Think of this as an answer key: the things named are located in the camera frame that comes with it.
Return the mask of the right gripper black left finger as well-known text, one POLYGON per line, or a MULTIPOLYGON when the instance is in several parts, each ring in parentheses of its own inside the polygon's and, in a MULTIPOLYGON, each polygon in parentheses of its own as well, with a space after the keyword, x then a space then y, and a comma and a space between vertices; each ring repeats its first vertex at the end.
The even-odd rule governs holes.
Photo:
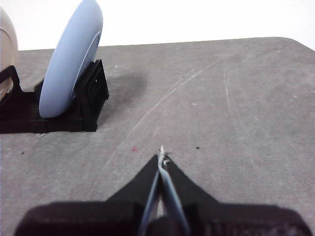
POLYGON ((135 236, 158 170, 154 155, 105 201, 52 202, 29 209, 17 236, 135 236))

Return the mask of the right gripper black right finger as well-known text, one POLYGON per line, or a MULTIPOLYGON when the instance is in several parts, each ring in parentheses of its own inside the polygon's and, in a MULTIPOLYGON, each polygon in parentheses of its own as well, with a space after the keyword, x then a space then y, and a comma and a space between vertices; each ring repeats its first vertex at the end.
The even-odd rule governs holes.
POLYGON ((160 147, 165 207, 188 236, 309 236, 301 215, 277 205, 231 204, 195 184, 160 147))

